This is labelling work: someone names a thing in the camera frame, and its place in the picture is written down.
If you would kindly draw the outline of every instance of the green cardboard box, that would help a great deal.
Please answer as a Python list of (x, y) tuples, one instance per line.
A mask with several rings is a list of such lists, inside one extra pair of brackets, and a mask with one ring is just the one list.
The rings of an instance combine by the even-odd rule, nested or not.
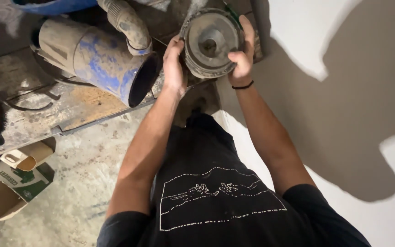
[(0, 221), (17, 214), (52, 183), (53, 177), (54, 171), (46, 163), (22, 171), (0, 162)]

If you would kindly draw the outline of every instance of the dusty vacuum filter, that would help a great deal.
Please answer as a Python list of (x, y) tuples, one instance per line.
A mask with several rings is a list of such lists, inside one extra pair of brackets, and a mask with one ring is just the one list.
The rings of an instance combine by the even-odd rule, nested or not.
[(199, 78), (217, 78), (236, 66), (228, 52), (243, 50), (244, 37), (234, 18), (220, 9), (206, 8), (184, 23), (185, 63)]

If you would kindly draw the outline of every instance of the cylindrical filter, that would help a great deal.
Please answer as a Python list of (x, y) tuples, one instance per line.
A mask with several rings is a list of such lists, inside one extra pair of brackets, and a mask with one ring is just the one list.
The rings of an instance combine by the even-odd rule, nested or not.
[(242, 51), (244, 37), (240, 26), (220, 9), (202, 9), (181, 30), (185, 40), (185, 63), (199, 78), (217, 78), (236, 66), (228, 59), (230, 51)]
[(129, 53), (126, 41), (64, 18), (48, 19), (32, 42), (49, 63), (120, 98), (141, 103), (161, 69), (156, 52)]

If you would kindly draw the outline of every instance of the black wristband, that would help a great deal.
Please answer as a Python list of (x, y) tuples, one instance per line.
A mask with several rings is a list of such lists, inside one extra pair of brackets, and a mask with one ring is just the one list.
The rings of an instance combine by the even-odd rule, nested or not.
[(243, 87), (234, 87), (231, 86), (233, 89), (238, 90), (238, 89), (247, 89), (248, 87), (250, 87), (252, 84), (254, 83), (254, 80), (251, 81), (251, 83), (248, 86), (243, 86)]

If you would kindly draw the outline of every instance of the blue bucket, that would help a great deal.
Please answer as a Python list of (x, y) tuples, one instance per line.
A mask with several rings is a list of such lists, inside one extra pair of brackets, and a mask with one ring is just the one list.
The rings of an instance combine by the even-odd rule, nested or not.
[(59, 15), (97, 5), (97, 0), (54, 0), (48, 3), (27, 3), (28, 0), (11, 0), (17, 9), (33, 14)]

